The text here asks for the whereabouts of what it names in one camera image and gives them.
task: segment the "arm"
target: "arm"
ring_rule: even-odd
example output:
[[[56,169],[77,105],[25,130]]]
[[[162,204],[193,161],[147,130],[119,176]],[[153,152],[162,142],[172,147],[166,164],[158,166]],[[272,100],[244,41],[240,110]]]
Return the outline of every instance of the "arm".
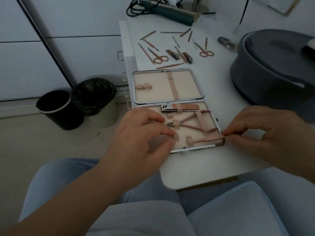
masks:
[[[261,140],[236,133],[262,129]],[[294,112],[251,106],[222,131],[230,142],[271,165],[315,184],[315,132]]]
[[[149,153],[148,141],[159,134],[174,136],[155,111],[129,111],[118,126],[105,156],[64,190],[3,234],[85,235],[91,225],[124,192],[157,172],[175,142],[169,139]]]

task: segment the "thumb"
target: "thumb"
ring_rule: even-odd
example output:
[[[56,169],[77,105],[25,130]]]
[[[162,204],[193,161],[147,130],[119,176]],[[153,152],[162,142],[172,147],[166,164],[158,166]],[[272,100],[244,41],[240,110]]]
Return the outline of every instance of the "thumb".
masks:
[[[171,150],[175,145],[175,141],[173,139],[168,139],[163,142],[154,152],[152,152],[147,158],[147,166],[151,168],[151,170],[158,170],[160,166],[165,162]]]
[[[257,139],[251,139],[244,136],[232,134],[227,136],[226,141],[238,148],[250,152],[254,155],[260,155],[267,148],[267,143]]]

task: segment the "hand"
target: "hand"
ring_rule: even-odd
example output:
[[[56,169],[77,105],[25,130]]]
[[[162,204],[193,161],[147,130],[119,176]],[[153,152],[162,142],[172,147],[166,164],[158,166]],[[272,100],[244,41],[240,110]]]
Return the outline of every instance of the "hand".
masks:
[[[175,141],[170,138],[154,152],[149,152],[150,139],[160,134],[175,135],[163,122],[164,117],[148,108],[132,109],[121,120],[112,143],[98,164],[105,177],[119,186],[121,193],[156,173],[173,149]]]
[[[261,140],[238,135],[262,129]],[[222,132],[226,140],[288,173],[315,183],[315,132],[293,111],[251,106]]]

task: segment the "open case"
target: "open case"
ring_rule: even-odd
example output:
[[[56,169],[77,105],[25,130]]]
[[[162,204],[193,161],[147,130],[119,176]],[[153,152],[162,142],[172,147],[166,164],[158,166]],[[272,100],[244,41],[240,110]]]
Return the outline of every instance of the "open case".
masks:
[[[224,145],[224,135],[191,69],[137,71],[132,87],[135,103],[160,113],[164,124],[177,132],[171,153]],[[167,138],[152,139],[150,149]]]

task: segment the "trash can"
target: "trash can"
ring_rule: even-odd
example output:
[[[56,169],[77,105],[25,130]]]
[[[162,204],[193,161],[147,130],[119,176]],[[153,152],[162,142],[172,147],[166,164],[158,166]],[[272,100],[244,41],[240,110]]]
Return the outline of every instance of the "trash can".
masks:
[[[71,101],[98,127],[110,127],[118,119],[115,105],[116,88],[106,79],[93,78],[77,84]]]
[[[70,93],[67,91],[55,90],[46,93],[37,101],[36,107],[63,130],[73,130],[84,120],[83,114],[71,102]]]

